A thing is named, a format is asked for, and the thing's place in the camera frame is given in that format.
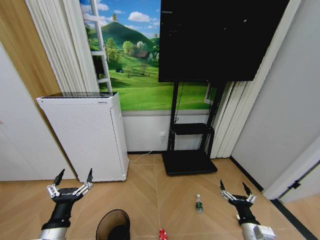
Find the green bottle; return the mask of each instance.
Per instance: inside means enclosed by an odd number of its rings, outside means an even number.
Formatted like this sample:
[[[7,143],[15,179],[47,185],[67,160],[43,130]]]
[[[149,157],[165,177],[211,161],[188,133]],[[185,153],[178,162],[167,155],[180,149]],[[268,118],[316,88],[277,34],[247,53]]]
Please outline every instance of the green bottle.
[[[201,214],[204,211],[203,204],[200,200],[200,194],[196,195],[195,208],[198,214]]]

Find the herringbone floor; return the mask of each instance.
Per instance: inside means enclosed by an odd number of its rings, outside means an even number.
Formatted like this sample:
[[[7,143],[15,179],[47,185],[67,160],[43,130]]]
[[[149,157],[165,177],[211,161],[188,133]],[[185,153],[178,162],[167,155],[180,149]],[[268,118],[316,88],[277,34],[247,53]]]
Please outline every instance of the herringbone floor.
[[[131,160],[138,157],[129,156]],[[160,228],[170,240],[241,240],[236,209],[221,196],[220,179],[233,194],[245,193],[242,181],[251,188],[258,196],[253,214],[261,224],[273,228],[277,239],[304,239],[229,159],[215,159],[214,163],[217,173],[169,177],[159,154],[131,162],[125,182],[94,183],[92,190],[75,203],[67,239],[94,240],[101,218],[110,210],[123,209],[130,217],[133,240],[158,240]],[[50,183],[0,183],[0,239],[38,237],[54,207],[46,190]],[[76,180],[65,180],[60,187],[80,185]],[[196,194],[203,202],[200,215],[195,209]]]
[[[320,194],[304,197],[284,206],[318,239],[320,239],[319,215],[320,215]]]

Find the blue sky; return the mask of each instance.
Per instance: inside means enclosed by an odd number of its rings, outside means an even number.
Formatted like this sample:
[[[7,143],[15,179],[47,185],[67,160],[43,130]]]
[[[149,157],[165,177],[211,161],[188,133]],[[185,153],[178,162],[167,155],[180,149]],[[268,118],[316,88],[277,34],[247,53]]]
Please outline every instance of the blue sky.
[[[160,35],[161,0],[96,0],[101,26],[111,23],[115,13],[118,22],[139,31],[147,38]],[[92,15],[90,0],[80,0],[82,13]]]

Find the tv stand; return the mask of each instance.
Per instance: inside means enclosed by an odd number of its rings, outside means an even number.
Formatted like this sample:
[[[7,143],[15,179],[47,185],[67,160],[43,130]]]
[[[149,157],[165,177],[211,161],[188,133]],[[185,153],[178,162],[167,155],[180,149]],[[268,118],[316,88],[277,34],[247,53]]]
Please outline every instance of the tv stand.
[[[215,137],[215,130],[212,121],[217,114],[226,83],[219,82],[215,87],[217,91],[211,106],[207,123],[175,123],[177,107],[177,97],[179,82],[173,85],[172,106],[170,115],[170,128],[168,135],[167,151],[162,154],[165,171],[170,176],[214,173],[218,171],[214,163],[210,160],[210,153]],[[197,150],[175,150],[176,135],[199,135],[202,134],[200,148]],[[206,142],[209,136],[208,150]]]

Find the trash bin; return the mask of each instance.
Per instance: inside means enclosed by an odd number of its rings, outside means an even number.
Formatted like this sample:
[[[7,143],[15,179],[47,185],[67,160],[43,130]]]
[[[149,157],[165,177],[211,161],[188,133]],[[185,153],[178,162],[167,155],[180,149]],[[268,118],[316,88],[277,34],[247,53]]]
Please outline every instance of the trash bin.
[[[128,214],[115,209],[108,212],[100,221],[95,234],[96,240],[129,240],[130,219]]]

